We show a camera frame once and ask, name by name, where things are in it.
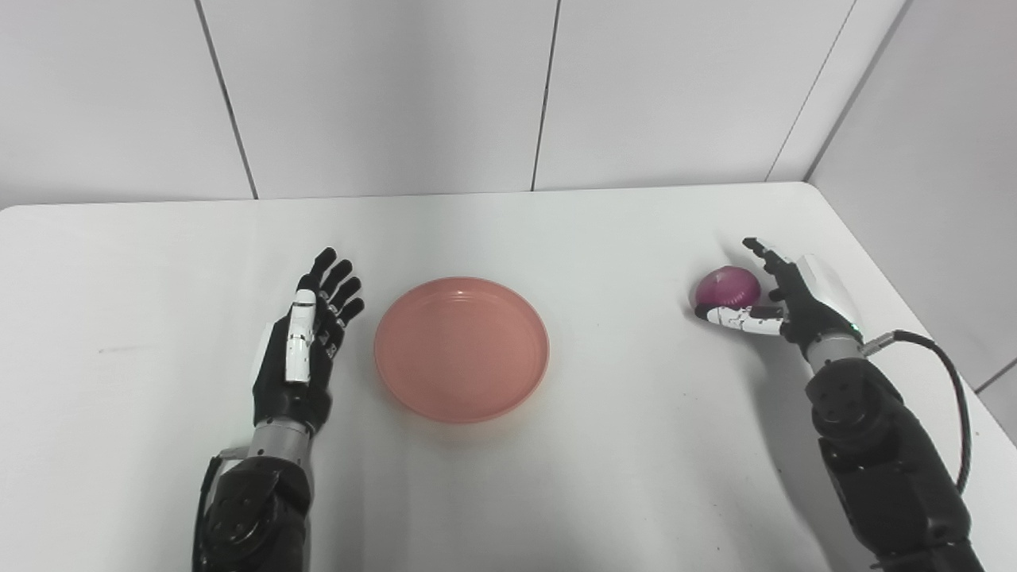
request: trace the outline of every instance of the black cable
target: black cable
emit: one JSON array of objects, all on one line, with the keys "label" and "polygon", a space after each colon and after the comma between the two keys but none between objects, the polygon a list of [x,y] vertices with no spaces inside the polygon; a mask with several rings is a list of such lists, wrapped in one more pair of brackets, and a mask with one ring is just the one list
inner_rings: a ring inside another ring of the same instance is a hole
[{"label": "black cable", "polygon": [[212,483],[219,474],[219,467],[223,464],[223,457],[216,455],[208,460],[208,468],[204,469],[204,478],[201,479],[201,494],[197,500],[197,516],[194,517],[194,547],[191,549],[191,571],[200,572],[201,566],[201,526],[204,524],[204,503],[212,491]]},{"label": "black cable", "polygon": [[964,383],[960,381],[960,376],[957,374],[953,361],[933,340],[905,330],[894,330],[893,339],[910,342],[933,350],[943,361],[947,373],[950,374],[954,393],[957,394],[957,408],[960,412],[960,470],[957,472],[957,491],[963,493],[967,485],[967,475],[971,472],[971,419],[967,410],[967,398],[964,396]]}]

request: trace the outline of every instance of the white table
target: white table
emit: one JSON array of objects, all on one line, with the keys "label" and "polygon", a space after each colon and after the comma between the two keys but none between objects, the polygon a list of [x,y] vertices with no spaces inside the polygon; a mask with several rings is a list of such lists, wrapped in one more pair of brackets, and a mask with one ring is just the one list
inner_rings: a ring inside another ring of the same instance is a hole
[{"label": "white table", "polygon": [[[834,266],[870,336],[921,331],[803,183],[4,211],[4,568],[187,569],[207,458],[251,434],[261,328],[332,244],[367,310],[314,444],[312,571],[862,570],[796,348],[689,313],[703,274],[753,264],[746,235]],[[514,288],[550,335],[544,382],[493,421],[422,419],[376,379],[382,312],[448,275]],[[895,346],[875,361],[955,470],[938,360]],[[972,539],[1006,570],[1017,450],[970,403]]]}]

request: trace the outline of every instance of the onion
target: onion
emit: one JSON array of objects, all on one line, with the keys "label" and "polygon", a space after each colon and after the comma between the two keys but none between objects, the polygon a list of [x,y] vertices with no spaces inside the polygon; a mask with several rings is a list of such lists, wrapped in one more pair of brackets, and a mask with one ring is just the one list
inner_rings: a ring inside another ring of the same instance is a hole
[{"label": "onion", "polygon": [[736,266],[725,266],[700,281],[696,287],[696,303],[744,307],[755,304],[760,292],[760,281],[753,273]]}]

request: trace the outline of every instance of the white wall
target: white wall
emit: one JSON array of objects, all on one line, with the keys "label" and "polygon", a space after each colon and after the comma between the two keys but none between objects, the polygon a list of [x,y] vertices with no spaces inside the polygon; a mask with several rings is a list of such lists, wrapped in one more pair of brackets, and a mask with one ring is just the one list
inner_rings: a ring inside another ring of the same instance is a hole
[{"label": "white wall", "polygon": [[[563,0],[536,188],[799,180],[901,2]],[[529,189],[555,4],[205,0],[259,193]]]},{"label": "white wall", "polygon": [[[798,179],[903,0],[563,0],[536,187]],[[202,0],[265,197],[527,190],[557,0]],[[0,207],[250,194],[191,0],[0,6]]]},{"label": "white wall", "polygon": [[0,2],[0,208],[244,197],[192,2]]},{"label": "white wall", "polygon": [[900,5],[563,1],[537,188],[801,180]]},{"label": "white wall", "polygon": [[263,197],[527,190],[555,0],[204,0]]},{"label": "white wall", "polygon": [[972,385],[1017,356],[1014,30],[1014,2],[910,4],[811,179]]}]

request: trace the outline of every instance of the black arm joint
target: black arm joint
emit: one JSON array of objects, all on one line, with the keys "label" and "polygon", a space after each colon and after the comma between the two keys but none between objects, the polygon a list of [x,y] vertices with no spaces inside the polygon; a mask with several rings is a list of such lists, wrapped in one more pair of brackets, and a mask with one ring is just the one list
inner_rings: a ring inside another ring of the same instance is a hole
[{"label": "black arm joint", "polygon": [[201,530],[203,570],[299,571],[310,509],[303,469],[252,457],[220,477]]}]

